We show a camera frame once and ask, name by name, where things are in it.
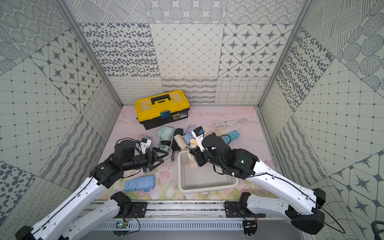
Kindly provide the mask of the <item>blue umbrella front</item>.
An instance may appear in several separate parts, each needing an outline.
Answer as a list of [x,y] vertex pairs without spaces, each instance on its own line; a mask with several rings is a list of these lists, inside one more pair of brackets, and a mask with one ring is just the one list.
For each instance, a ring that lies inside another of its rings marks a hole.
[[149,192],[156,186],[156,177],[154,175],[139,177],[125,182],[125,192]]

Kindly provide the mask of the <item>pale blue umbrella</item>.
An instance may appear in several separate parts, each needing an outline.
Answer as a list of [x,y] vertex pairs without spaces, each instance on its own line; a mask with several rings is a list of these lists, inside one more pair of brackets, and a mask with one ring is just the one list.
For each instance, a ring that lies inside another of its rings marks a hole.
[[190,144],[191,140],[193,140],[194,137],[191,133],[187,133],[184,135],[184,141],[186,142],[187,145]]

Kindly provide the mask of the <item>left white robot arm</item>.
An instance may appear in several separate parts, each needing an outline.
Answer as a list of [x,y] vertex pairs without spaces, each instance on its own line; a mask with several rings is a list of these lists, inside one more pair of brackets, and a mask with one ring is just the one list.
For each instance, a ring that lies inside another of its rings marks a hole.
[[113,194],[106,203],[76,221],[76,217],[99,195],[123,179],[125,171],[152,171],[164,163],[167,151],[142,148],[130,138],[120,139],[112,153],[98,164],[87,179],[62,204],[33,226],[23,226],[15,234],[17,240],[75,240],[92,227],[115,216],[132,217],[135,208],[123,192]]

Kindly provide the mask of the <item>mint green umbrella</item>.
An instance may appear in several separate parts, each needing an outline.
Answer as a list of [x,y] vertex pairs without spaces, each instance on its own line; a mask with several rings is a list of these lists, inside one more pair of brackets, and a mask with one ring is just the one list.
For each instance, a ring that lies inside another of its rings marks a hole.
[[158,130],[159,149],[168,152],[171,148],[175,129],[172,127],[162,127]]

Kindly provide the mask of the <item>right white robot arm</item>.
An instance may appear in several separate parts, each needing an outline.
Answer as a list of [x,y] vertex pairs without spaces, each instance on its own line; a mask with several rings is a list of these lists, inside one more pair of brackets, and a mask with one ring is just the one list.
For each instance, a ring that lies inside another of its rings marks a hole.
[[210,163],[213,169],[221,169],[220,175],[249,181],[277,196],[277,199],[272,199],[243,193],[236,208],[243,216],[277,216],[290,220],[294,227],[311,235],[316,235],[324,227],[325,214],[321,208],[326,193],[323,190],[312,190],[294,183],[249,151],[232,149],[216,134],[193,134],[193,142],[198,146],[190,152],[198,163]]

